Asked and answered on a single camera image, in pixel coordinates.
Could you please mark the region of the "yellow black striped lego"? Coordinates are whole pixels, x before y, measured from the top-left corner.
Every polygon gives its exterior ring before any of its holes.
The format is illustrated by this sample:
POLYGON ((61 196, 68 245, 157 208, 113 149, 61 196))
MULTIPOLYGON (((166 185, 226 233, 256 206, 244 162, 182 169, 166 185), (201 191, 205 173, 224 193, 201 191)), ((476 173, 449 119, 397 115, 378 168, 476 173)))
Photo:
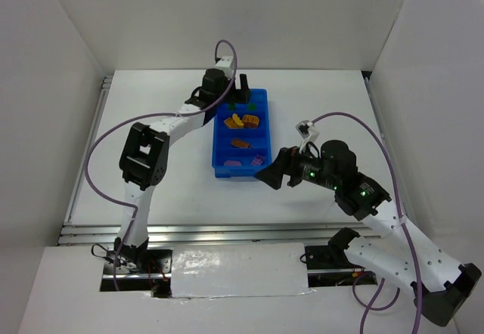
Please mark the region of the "yellow black striped lego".
POLYGON ((244 123, 243 123, 242 119, 239 117, 239 115, 234 113, 231 118, 232 118, 232 120, 234 122, 234 126, 236 128, 243 128, 244 127, 244 123))

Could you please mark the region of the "small purple lego plate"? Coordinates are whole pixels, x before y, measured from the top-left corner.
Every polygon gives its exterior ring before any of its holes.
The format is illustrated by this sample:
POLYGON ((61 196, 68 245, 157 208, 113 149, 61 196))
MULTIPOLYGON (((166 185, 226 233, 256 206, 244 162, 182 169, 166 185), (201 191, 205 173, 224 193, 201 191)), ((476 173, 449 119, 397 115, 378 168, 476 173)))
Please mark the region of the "small purple lego plate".
POLYGON ((262 156, 262 155, 257 154, 253 158, 253 160, 251 162, 251 165, 254 165, 254 166, 256 166, 256 165, 262 165, 264 163, 264 161, 265 161, 265 157, 262 156))

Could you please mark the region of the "white cover plate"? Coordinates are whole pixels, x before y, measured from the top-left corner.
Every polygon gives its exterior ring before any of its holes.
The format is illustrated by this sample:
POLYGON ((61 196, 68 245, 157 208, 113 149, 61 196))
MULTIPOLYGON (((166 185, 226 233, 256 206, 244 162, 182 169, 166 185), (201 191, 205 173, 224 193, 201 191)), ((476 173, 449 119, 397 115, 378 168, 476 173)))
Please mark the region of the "white cover plate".
POLYGON ((176 246, 174 298, 275 297, 309 293, 302 243, 176 246))

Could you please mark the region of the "yellow round flower lego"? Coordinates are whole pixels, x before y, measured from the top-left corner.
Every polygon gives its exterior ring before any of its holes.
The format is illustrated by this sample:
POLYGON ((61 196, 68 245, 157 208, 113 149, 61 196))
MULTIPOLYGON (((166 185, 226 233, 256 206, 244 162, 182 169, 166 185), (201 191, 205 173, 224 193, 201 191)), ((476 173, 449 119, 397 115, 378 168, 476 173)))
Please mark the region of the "yellow round flower lego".
POLYGON ((246 114, 242 118, 244 128, 258 128, 260 119, 258 116, 246 114))

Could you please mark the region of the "orange lego brick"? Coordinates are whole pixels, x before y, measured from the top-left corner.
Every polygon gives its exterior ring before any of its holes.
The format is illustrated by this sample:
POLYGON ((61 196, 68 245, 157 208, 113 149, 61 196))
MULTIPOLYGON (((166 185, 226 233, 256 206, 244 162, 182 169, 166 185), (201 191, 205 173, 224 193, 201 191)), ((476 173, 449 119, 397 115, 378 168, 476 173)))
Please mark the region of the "orange lego brick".
POLYGON ((231 117, 228 117, 227 119, 224 120, 224 124, 227 128, 230 128, 230 129, 235 129, 237 128, 237 125, 236 123, 234 122, 234 120, 231 118, 231 117))

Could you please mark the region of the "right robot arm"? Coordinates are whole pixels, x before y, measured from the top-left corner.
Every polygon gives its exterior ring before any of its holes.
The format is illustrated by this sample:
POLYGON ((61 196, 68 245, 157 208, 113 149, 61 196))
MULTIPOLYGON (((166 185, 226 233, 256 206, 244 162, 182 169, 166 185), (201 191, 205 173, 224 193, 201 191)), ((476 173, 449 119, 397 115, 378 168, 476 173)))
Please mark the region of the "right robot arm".
POLYGON ((420 313, 437 326, 447 326, 482 276, 474 264, 447 255, 406 217, 374 179, 362 174, 356 156, 342 141, 322 144, 315 156, 309 149, 283 147, 275 161, 256 173, 269 187, 281 188, 307 181, 334 192, 338 207, 402 249, 390 254, 373 246, 351 228, 343 228, 328 242, 338 261, 368 269, 413 296, 420 313))

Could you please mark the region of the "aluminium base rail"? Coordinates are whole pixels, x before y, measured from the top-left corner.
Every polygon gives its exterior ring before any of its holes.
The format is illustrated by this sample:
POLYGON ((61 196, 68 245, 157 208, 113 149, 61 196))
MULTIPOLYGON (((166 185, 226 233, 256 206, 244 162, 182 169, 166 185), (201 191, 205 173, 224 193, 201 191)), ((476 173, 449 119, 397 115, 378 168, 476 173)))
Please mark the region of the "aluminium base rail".
POLYGON ((177 245, 216 245, 244 243, 303 243, 300 254, 308 268, 311 286, 352 283, 354 268, 332 258, 326 242, 342 228, 351 228, 367 238, 374 233, 359 223, 323 224, 231 224, 231 225, 151 225, 148 227, 148 266, 137 270, 132 264, 105 263, 101 290, 148 291, 157 298, 171 295, 172 251, 177 245))

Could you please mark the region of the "purple flower lego piece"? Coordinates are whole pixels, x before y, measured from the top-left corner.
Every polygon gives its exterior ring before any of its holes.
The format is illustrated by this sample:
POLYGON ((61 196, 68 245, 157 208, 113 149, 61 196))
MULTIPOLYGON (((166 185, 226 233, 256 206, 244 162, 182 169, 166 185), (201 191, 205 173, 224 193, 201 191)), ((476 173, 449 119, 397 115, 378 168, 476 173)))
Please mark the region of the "purple flower lego piece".
POLYGON ((230 167, 233 167, 233 166, 242 166, 242 163, 238 160, 225 160, 224 163, 223 163, 223 166, 230 166, 230 167))

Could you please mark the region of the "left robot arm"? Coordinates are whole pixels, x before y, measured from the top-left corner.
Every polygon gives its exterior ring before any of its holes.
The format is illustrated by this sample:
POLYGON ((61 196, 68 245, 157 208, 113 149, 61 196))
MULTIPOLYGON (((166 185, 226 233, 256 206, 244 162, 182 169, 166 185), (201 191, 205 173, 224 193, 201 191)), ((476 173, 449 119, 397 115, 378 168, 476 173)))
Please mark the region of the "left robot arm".
POLYGON ((114 241, 116 258, 137 271, 148 269, 147 220, 154 189, 167 172, 169 148, 189 132, 205 126, 216 115, 218 105, 247 104, 250 96, 245 74, 240 75, 240 86, 236 88, 233 78, 219 68, 211 68, 174 116, 131 126, 119 161, 125 217, 114 241))

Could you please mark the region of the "blue divided plastic tray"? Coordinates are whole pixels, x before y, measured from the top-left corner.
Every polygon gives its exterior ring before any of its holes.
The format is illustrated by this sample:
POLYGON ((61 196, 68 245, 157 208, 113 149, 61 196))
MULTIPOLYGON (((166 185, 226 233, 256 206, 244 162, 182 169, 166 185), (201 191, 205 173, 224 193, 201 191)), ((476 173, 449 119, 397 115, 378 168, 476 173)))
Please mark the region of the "blue divided plastic tray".
POLYGON ((212 167, 217 178, 253 177, 258 171, 272 163, 271 132, 269 124, 268 93, 265 89, 251 90, 248 104, 236 104, 236 110, 230 110, 229 104, 221 104, 214 118, 212 167), (256 110, 248 110, 247 105, 254 103, 256 110), (227 128, 224 120, 236 113, 242 119, 244 115, 255 115, 260 119, 258 128, 227 128), (231 146, 231 140, 237 138, 251 144, 253 148, 242 149, 231 146), (265 157, 262 165, 251 165, 257 155, 265 157), (225 160, 238 160, 242 166, 223 166, 225 160))

